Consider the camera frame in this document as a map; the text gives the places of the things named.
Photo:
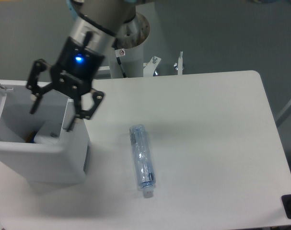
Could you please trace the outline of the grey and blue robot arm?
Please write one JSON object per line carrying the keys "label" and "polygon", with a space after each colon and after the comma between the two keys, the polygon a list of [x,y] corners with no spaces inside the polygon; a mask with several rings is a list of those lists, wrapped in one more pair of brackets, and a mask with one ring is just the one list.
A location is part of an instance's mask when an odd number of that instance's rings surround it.
{"label": "grey and blue robot arm", "polygon": [[90,120],[104,93],[92,87],[108,48],[125,23],[135,17],[138,5],[146,0],[71,0],[77,18],[54,65],[43,59],[34,61],[26,88],[34,96],[30,110],[34,114],[44,96],[56,90],[74,101],[74,116],[67,131],[73,130],[77,119]]}

